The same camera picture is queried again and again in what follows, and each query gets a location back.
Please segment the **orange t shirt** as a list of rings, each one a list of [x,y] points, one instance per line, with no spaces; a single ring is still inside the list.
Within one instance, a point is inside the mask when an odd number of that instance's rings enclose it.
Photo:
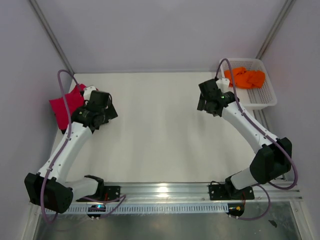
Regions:
[[[232,69],[235,86],[240,89],[261,88],[265,82],[266,75],[260,70],[247,70],[245,67]]]

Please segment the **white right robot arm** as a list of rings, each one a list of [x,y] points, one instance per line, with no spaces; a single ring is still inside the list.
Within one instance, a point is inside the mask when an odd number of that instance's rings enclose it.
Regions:
[[[247,113],[237,95],[222,92],[219,79],[199,84],[197,110],[229,122],[248,142],[255,156],[246,169],[226,178],[224,193],[230,199],[240,197],[254,185],[264,185],[292,169],[292,143],[286,137],[278,138]]]

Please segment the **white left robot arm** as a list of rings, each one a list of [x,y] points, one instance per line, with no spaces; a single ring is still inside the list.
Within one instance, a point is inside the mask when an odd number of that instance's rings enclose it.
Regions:
[[[85,90],[84,105],[72,114],[64,136],[49,160],[37,173],[28,173],[24,184],[34,205],[62,214],[72,202],[89,197],[94,201],[105,195],[104,180],[93,175],[67,182],[67,176],[77,155],[99,130],[118,116],[112,96],[99,90]]]

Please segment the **white plastic basket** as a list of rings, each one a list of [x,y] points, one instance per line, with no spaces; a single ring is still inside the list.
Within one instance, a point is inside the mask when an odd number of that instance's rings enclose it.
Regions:
[[[233,91],[231,75],[240,103],[248,110],[262,110],[277,104],[277,97],[263,62],[255,58],[229,58],[219,67],[220,76],[229,80],[228,91]]]

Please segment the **left controller board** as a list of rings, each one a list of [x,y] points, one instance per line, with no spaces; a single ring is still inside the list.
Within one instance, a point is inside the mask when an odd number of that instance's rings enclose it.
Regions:
[[[94,204],[88,207],[87,215],[89,218],[100,218],[106,213],[106,206],[104,204]]]

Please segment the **controller board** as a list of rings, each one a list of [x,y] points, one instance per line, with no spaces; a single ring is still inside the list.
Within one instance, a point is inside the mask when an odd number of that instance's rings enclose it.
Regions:
[[[240,218],[245,212],[243,205],[229,204],[227,207],[227,215],[231,218]]]
[[[106,213],[106,206],[104,204],[94,204],[88,207],[87,215],[89,218],[100,218]]]

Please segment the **right controller board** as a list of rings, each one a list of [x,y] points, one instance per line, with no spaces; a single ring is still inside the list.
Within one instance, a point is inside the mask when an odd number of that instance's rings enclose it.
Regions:
[[[231,218],[240,218],[245,212],[243,205],[229,204],[227,207],[227,215]]]

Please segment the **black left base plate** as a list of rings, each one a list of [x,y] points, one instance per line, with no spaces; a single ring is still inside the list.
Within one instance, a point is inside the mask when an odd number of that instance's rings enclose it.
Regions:
[[[120,197],[121,186],[119,185],[104,185],[99,186],[96,193],[93,195],[87,195],[81,199],[76,200],[77,202],[107,202],[115,200]]]

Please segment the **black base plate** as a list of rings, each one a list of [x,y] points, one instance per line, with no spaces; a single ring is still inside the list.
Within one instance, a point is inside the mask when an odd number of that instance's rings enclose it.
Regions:
[[[81,199],[76,200],[77,202],[107,202],[115,200],[120,197],[121,186],[119,185],[104,185],[99,186],[96,193],[93,195],[87,195]]]
[[[208,185],[208,194],[211,201],[226,200],[254,200],[255,195],[252,187],[246,187],[241,190],[226,184],[210,183]]]

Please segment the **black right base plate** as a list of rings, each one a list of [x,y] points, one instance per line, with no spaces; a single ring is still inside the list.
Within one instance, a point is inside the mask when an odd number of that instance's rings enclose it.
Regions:
[[[210,183],[208,185],[208,194],[211,201],[226,200],[254,200],[255,195],[252,187],[246,187],[241,190],[226,184]]]

